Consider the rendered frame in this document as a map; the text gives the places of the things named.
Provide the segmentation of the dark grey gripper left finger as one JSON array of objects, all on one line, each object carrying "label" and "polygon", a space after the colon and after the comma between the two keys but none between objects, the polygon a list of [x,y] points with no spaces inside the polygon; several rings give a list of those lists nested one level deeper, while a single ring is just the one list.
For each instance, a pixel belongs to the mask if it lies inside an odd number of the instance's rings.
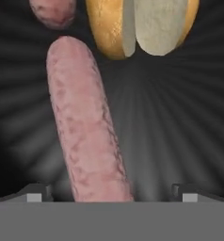
[{"label": "dark grey gripper left finger", "polygon": [[29,184],[20,191],[0,198],[0,202],[51,202],[51,187],[44,184]]}]

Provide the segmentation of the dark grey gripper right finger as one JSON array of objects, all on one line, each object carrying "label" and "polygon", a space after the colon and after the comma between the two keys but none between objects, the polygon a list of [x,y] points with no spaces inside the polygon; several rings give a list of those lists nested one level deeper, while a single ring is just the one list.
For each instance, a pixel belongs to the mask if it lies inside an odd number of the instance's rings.
[{"label": "dark grey gripper right finger", "polygon": [[173,184],[171,199],[177,202],[217,202],[224,198],[197,188],[195,185]]}]

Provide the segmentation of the dark grey bowl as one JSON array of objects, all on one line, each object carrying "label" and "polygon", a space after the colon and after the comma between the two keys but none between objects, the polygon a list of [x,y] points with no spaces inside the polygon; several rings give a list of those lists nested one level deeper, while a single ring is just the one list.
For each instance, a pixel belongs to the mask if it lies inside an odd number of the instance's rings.
[{"label": "dark grey bowl", "polygon": [[[0,197],[43,183],[72,199],[45,70],[57,37],[28,0],[0,0]],[[169,201],[175,184],[224,198],[224,0],[200,0],[167,56],[96,59],[135,199]]]}]

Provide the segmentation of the pink sausage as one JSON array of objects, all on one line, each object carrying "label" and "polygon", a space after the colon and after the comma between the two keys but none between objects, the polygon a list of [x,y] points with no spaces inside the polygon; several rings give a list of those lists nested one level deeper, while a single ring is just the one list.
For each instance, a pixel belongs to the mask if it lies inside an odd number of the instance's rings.
[{"label": "pink sausage", "polygon": [[49,47],[51,103],[74,199],[132,201],[102,77],[80,40],[61,37]]},{"label": "pink sausage", "polygon": [[29,0],[35,16],[47,27],[64,29],[75,17],[76,0]]}]

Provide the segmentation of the golden split bun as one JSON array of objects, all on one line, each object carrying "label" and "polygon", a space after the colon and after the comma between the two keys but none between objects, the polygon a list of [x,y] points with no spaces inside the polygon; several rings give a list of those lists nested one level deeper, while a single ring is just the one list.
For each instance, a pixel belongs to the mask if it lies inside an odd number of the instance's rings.
[{"label": "golden split bun", "polygon": [[86,0],[98,49],[125,59],[136,47],[164,56],[179,47],[195,22],[200,0]]}]

